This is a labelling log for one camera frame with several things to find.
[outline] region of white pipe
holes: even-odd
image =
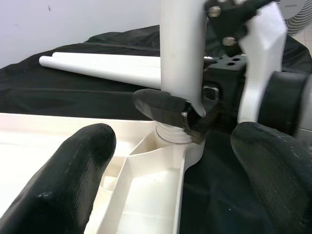
[[[151,56],[133,56],[133,55],[107,55],[107,54],[85,54],[85,53],[63,53],[54,52],[54,58],[68,58],[68,59],[85,59],[85,60],[101,60],[103,62],[127,62],[129,64],[147,65],[160,67],[160,57]]]
[[[205,115],[201,102],[207,16],[206,0],[160,1],[161,90],[191,101]]]
[[[105,78],[144,87],[160,89],[160,68],[116,61],[105,62],[101,60],[89,61],[70,58],[54,58],[42,56],[39,63],[44,67],[60,69],[88,76]]]

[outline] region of white plastic part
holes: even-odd
[[[201,102],[207,16],[206,0],[160,1],[161,90],[191,101],[205,116]]]
[[[162,139],[175,144],[187,144],[192,142],[191,137],[187,135],[182,128],[158,122],[156,124],[156,132]]]
[[[258,121],[261,101],[274,71],[280,71],[287,28],[275,2],[258,10],[247,22],[248,35],[239,41],[247,55],[245,87],[238,122]]]
[[[56,68],[98,78],[160,89],[160,68],[148,64],[127,64],[116,60],[72,59],[41,56],[39,63],[44,67]]]
[[[0,114],[0,216],[64,140],[99,122],[113,128],[117,147],[84,233],[177,234],[184,173],[204,142],[169,144],[153,121]]]
[[[80,61],[99,61],[101,62],[114,62],[116,66],[137,64],[140,66],[151,66],[160,68],[160,57],[151,56],[133,56],[133,55],[107,55],[107,54],[85,54],[85,53],[63,53],[54,52],[54,58],[75,59]]]

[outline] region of metal screw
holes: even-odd
[[[208,10],[208,15],[210,17],[218,17],[221,14],[221,8],[219,6],[210,7]]]
[[[222,40],[222,44],[225,46],[234,46],[237,44],[237,41],[233,37],[226,37]]]

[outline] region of white plastic base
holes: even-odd
[[[204,142],[169,144],[152,121],[0,114],[0,215],[65,139],[99,122],[114,129],[117,148],[85,233],[178,233],[184,173]]]

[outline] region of textured black surface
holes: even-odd
[[[312,218],[309,152],[293,137],[250,122],[237,125],[231,143],[276,233],[306,233]]]
[[[106,124],[64,141],[2,216],[0,234],[82,234],[115,146]]]
[[[133,92],[144,87],[44,68],[39,57],[53,52],[159,56],[159,26],[100,34],[88,42],[33,55],[0,69],[0,112],[147,120],[132,102]],[[225,54],[210,24],[205,54]],[[287,37],[283,67],[312,71],[309,51],[291,37]],[[180,233],[275,233],[235,158],[229,134],[212,131],[202,159],[185,174]]]

